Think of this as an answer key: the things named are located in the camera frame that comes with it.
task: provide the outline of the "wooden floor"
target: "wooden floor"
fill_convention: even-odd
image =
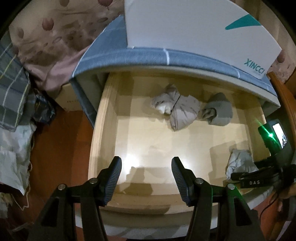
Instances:
[[[57,116],[50,126],[38,127],[35,134],[35,147],[31,152],[33,165],[30,174],[31,192],[28,195],[29,208],[24,211],[14,204],[9,208],[9,220],[13,226],[36,220],[53,190],[60,184],[80,185],[87,180],[88,162],[93,129],[82,111],[65,112],[57,109]],[[26,200],[16,197],[21,206]],[[259,213],[269,200],[260,204]],[[262,216],[261,228],[268,240],[276,221],[276,204]],[[77,228],[78,241],[83,240],[81,228]],[[109,237],[111,241],[123,238]]]

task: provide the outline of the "white cloth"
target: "white cloth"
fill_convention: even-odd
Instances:
[[[0,129],[0,182],[25,195],[29,186],[31,138],[34,124],[18,126],[15,132]]]
[[[253,162],[252,156],[249,150],[233,149],[228,161],[228,167],[226,170],[226,179],[231,180],[231,174],[234,172],[255,172],[259,169]]]

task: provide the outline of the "teal triangle logo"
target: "teal triangle logo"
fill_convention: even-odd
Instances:
[[[242,28],[248,26],[260,26],[261,24],[250,14],[241,17],[240,19],[229,24],[225,30],[230,30],[234,28]]]

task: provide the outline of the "plaid fabric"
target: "plaid fabric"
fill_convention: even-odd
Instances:
[[[6,32],[0,40],[0,127],[16,130],[29,90],[28,73],[17,59],[10,35]]]

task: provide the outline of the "metal screw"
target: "metal screw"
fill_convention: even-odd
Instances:
[[[65,184],[60,184],[57,188],[59,190],[64,190],[66,188],[66,185]]]
[[[197,179],[195,179],[195,183],[196,184],[203,184],[203,179],[197,178]]]
[[[227,187],[230,189],[230,190],[234,190],[235,189],[235,185],[230,183],[227,185]]]
[[[98,179],[96,179],[95,177],[93,177],[93,178],[91,178],[91,179],[89,180],[89,182],[90,182],[91,184],[95,184],[95,183],[98,182]]]

